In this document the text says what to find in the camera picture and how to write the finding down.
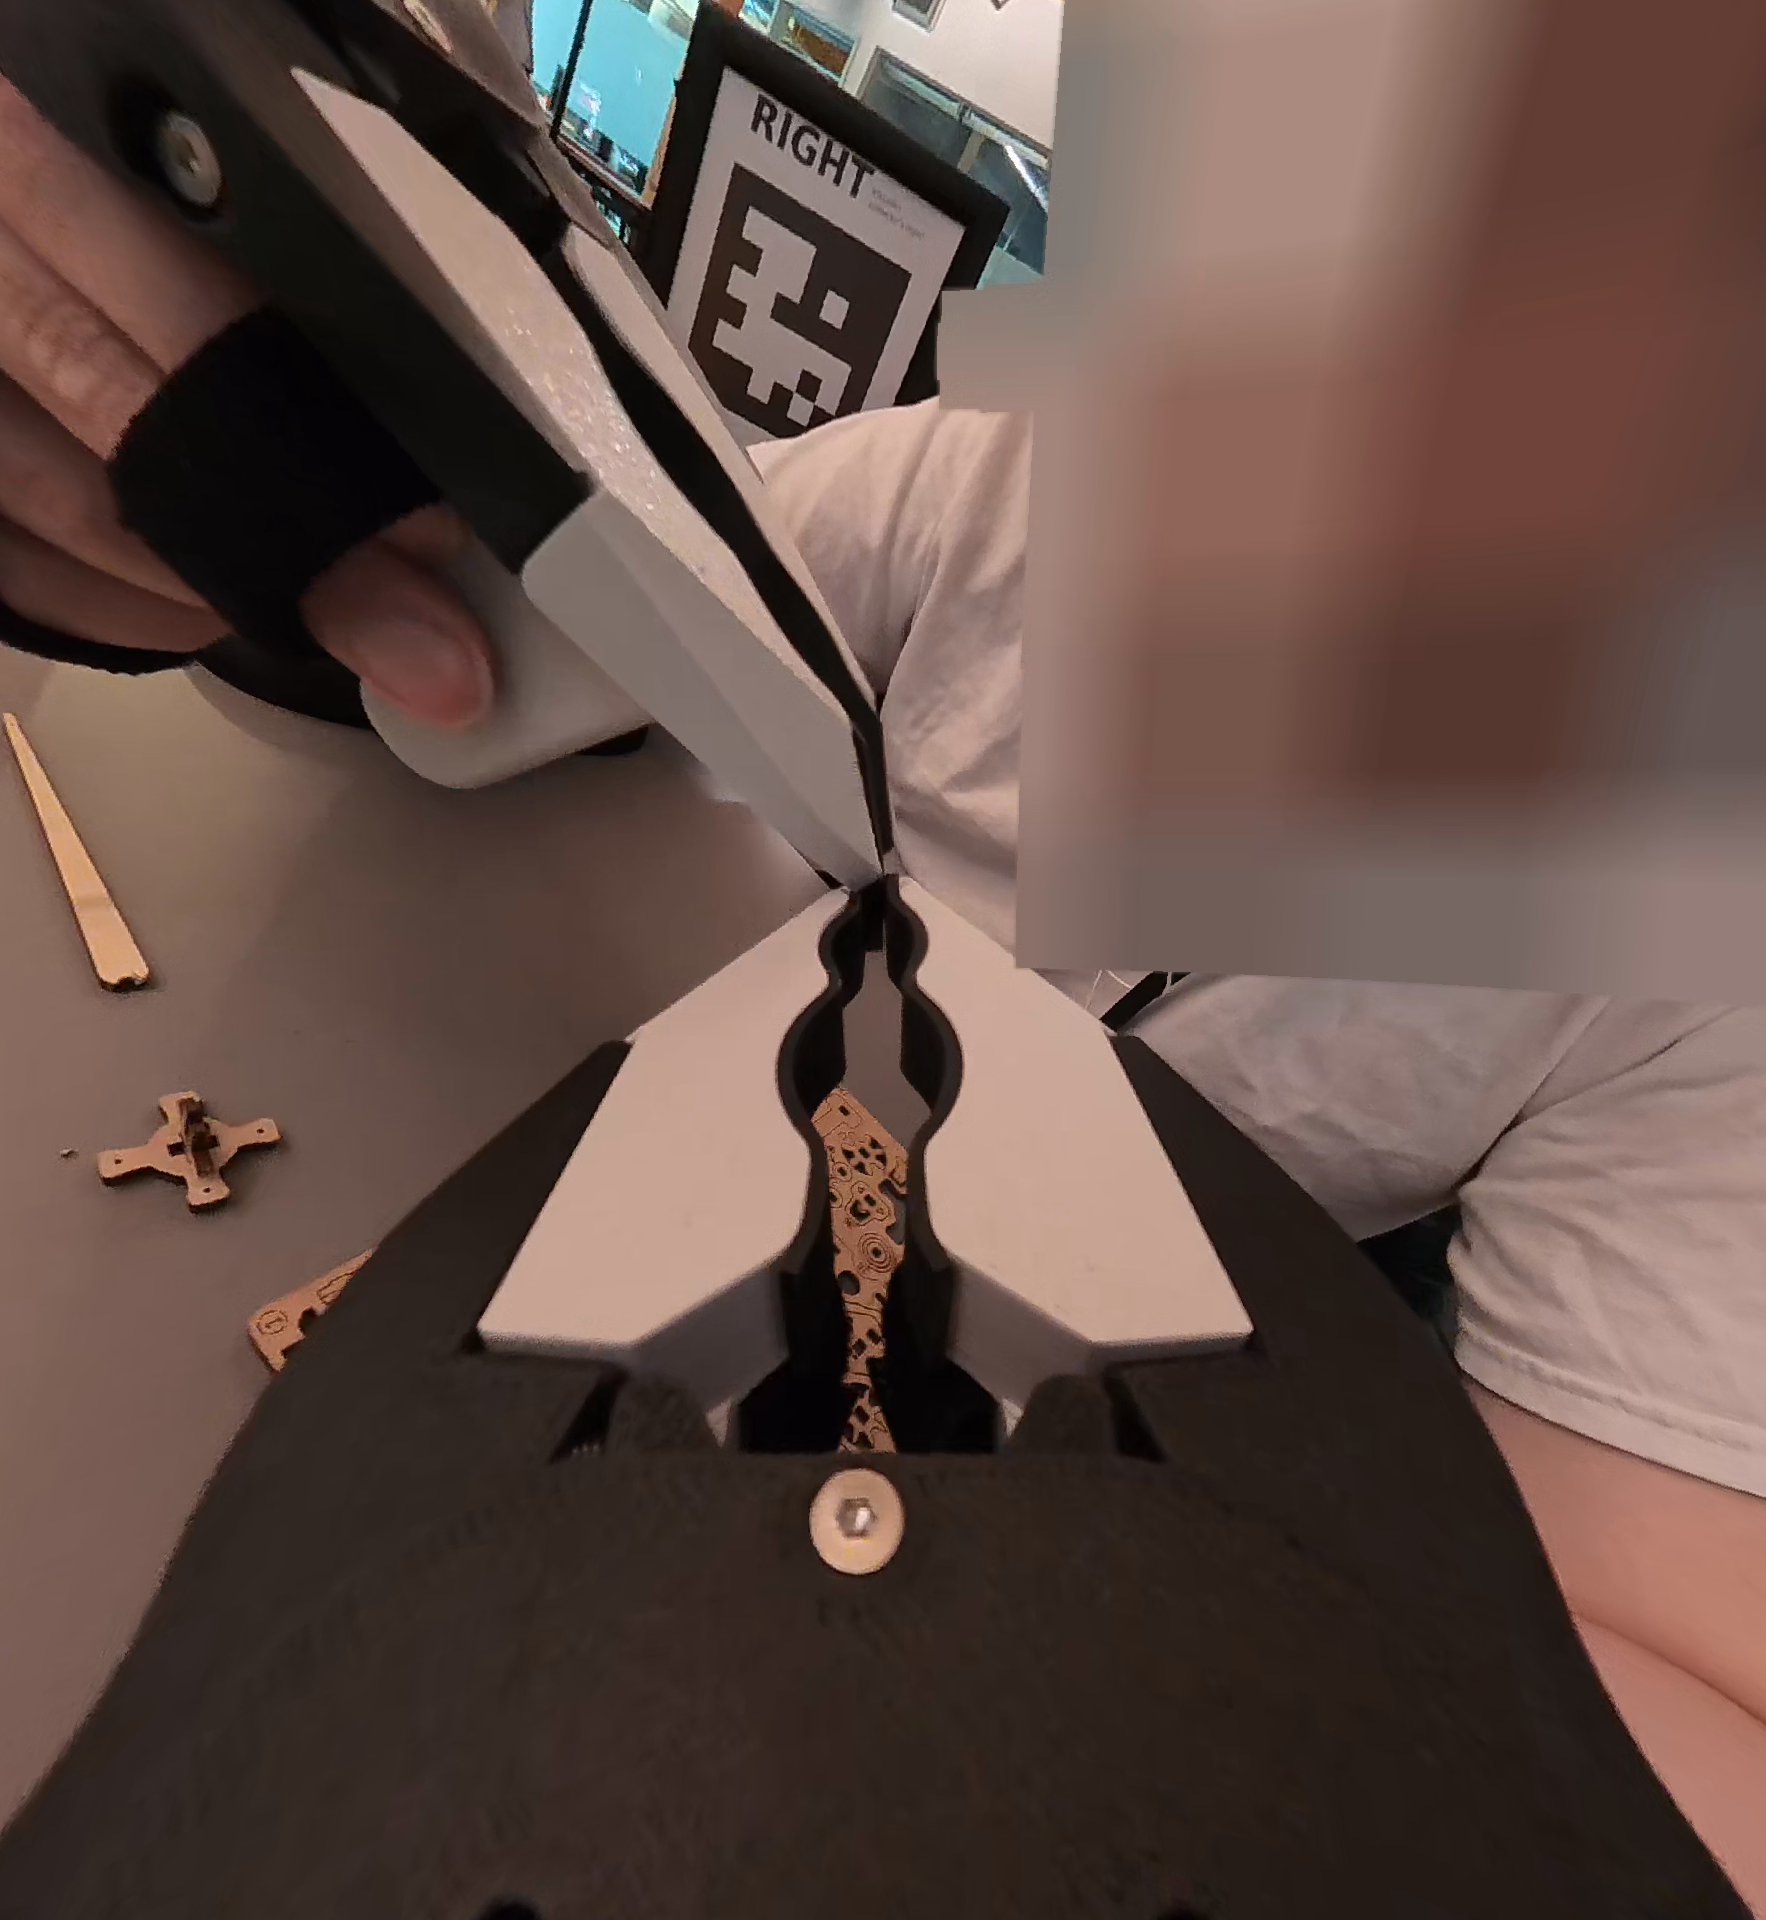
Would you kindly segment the person in white t-shirt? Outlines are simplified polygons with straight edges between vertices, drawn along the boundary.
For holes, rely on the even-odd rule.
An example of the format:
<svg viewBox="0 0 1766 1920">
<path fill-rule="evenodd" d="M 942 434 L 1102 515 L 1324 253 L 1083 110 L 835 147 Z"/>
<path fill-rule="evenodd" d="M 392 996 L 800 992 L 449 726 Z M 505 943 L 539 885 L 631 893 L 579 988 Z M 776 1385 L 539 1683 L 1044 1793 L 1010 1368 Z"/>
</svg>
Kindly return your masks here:
<svg viewBox="0 0 1766 1920">
<path fill-rule="evenodd" d="M 1010 947 L 1028 424 L 923 403 L 750 462 L 880 698 L 905 873 Z M 1473 1381 L 1766 1499 L 1766 1012 L 1205 977 L 1135 1033 L 1354 1237 L 1460 1209 Z"/>
</svg>

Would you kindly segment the tapered wooden stick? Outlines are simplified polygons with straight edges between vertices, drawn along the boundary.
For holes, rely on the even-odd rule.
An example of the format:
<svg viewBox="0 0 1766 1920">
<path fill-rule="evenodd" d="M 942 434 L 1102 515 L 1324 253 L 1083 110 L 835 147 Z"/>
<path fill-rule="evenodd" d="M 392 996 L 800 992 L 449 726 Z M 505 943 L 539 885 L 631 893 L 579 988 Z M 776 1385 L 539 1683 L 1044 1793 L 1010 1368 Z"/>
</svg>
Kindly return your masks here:
<svg viewBox="0 0 1766 1920">
<path fill-rule="evenodd" d="M 124 921 L 108 883 L 91 860 L 66 804 L 62 804 L 56 783 L 43 767 L 28 735 L 12 711 L 3 715 L 3 729 L 27 796 L 36 812 L 91 973 L 101 988 L 111 992 L 129 992 L 148 987 L 151 965 Z"/>
</svg>

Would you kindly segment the person's right hand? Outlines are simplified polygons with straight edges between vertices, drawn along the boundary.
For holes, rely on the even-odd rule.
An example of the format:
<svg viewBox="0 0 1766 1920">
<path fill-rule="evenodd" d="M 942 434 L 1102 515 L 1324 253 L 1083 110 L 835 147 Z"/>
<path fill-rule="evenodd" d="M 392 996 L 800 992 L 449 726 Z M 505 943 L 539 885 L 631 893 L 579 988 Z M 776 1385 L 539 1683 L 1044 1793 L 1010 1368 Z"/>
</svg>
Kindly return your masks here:
<svg viewBox="0 0 1766 1920">
<path fill-rule="evenodd" d="M 0 603 L 175 666 L 223 620 L 121 523 L 131 419 L 258 295 L 62 138 L 0 74 Z"/>
</svg>

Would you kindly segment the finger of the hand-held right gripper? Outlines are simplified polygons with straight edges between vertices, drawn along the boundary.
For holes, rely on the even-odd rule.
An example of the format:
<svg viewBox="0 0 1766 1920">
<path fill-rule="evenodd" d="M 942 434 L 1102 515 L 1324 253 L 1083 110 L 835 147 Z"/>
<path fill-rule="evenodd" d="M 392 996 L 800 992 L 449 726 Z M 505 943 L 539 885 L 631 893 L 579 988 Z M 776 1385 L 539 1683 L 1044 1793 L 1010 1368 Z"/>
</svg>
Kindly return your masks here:
<svg viewBox="0 0 1766 1920">
<path fill-rule="evenodd" d="M 607 226 L 589 229 L 572 223 L 567 227 L 572 276 L 587 291 L 598 315 L 610 323 L 627 354 L 652 374 L 666 398 L 719 457 L 730 485 L 761 489 L 761 472 L 730 431 L 725 412 L 705 384 L 703 373 L 689 364 L 666 330 L 653 295 L 631 270 L 629 255 L 618 244 L 602 244 L 597 234 L 614 241 Z"/>
<path fill-rule="evenodd" d="M 449 576 L 478 595 L 501 690 L 468 740 L 434 747 L 373 707 L 432 781 L 505 781 L 656 723 L 813 868 L 842 883 L 895 870 L 870 687 L 776 524 L 622 348 L 560 249 L 538 260 L 384 110 L 299 71 L 296 84 L 391 218 L 387 264 L 449 341 L 536 427 L 582 503 L 538 508 L 525 559 L 472 554 Z"/>
</svg>

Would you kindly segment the small wooden cross part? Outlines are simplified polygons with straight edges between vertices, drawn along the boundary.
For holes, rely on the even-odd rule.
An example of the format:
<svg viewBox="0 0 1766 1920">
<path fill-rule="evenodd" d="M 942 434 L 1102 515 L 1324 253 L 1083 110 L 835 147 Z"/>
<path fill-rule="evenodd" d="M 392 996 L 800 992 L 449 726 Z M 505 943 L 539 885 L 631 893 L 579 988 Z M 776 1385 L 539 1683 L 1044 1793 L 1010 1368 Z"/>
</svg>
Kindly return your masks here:
<svg viewBox="0 0 1766 1920">
<path fill-rule="evenodd" d="M 221 1121 L 194 1091 L 167 1095 L 156 1105 L 161 1123 L 151 1140 L 98 1153 L 95 1172 L 104 1186 L 153 1174 L 178 1181 L 190 1210 L 205 1213 L 231 1203 L 226 1168 L 239 1153 L 283 1141 L 274 1119 Z"/>
</svg>

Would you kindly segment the wooden model parts sheet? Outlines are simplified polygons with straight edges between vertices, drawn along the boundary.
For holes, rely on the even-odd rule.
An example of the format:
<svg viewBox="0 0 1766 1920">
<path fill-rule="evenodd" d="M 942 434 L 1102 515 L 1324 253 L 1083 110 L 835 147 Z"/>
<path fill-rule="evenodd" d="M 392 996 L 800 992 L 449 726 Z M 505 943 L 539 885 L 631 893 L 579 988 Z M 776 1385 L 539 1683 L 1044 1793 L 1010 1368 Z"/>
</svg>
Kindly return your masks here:
<svg viewBox="0 0 1766 1920">
<path fill-rule="evenodd" d="M 895 1452 L 895 1439 L 876 1397 L 870 1370 L 885 1357 L 884 1315 L 901 1262 L 901 1209 L 908 1201 L 908 1151 L 851 1092 L 831 1092 L 813 1117 L 825 1143 L 832 1272 L 846 1314 L 844 1388 L 851 1395 L 841 1452 Z M 249 1340 L 281 1370 L 310 1327 L 369 1262 L 363 1253 L 263 1305 L 247 1325 Z"/>
</svg>

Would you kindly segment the computer monitor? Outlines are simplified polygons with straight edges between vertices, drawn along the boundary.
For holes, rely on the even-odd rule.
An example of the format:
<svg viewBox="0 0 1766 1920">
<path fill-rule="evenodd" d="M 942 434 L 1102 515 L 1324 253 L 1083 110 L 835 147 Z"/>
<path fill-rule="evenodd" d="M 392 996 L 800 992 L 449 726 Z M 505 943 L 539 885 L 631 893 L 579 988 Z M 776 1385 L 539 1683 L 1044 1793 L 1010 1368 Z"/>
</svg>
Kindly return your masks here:
<svg viewBox="0 0 1766 1920">
<path fill-rule="evenodd" d="M 534 8 L 534 78 L 553 133 L 631 196 L 652 191 L 687 32 L 660 4 L 560 2 Z"/>
</svg>

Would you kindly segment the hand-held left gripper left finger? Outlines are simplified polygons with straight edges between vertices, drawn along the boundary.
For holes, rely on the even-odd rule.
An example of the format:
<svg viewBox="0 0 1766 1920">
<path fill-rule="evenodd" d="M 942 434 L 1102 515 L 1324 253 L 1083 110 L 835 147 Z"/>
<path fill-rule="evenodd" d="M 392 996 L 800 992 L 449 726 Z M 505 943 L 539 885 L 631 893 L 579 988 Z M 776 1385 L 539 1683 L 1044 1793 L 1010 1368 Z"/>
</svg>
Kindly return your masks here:
<svg viewBox="0 0 1766 1920">
<path fill-rule="evenodd" d="M 666 1380 L 752 1452 L 844 1439 L 825 1143 L 868 900 L 832 890 L 643 1025 L 478 1322 L 498 1357 Z"/>
</svg>

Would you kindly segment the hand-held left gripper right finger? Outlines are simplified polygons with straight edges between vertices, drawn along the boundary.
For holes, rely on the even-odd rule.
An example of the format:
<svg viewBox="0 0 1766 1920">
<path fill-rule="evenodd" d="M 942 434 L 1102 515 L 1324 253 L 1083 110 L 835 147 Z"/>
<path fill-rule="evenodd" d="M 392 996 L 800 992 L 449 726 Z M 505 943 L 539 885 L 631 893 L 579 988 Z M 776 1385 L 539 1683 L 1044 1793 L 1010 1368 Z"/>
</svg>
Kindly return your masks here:
<svg viewBox="0 0 1766 1920">
<path fill-rule="evenodd" d="M 1251 1320 L 1112 1030 L 911 881 L 888 888 L 927 1107 L 888 1295 L 897 1445 L 988 1445 L 1051 1377 L 1232 1352 Z"/>
</svg>

